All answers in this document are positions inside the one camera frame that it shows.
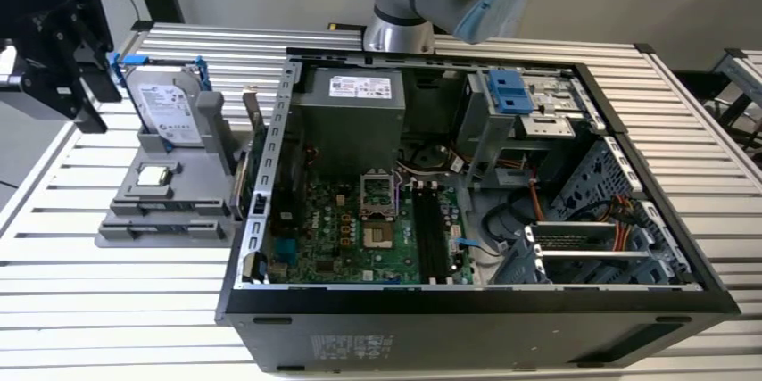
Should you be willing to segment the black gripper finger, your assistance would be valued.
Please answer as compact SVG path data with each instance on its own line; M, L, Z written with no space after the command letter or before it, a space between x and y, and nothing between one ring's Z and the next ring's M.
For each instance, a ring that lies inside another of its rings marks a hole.
M27 67L19 86L36 102L71 120L86 134L103 134L107 125L91 102L91 90L75 70L75 6L27 17L15 47Z
M74 63L79 77L101 103L121 103L119 86L114 81L110 54L115 49L102 0L74 0L71 18L75 48Z

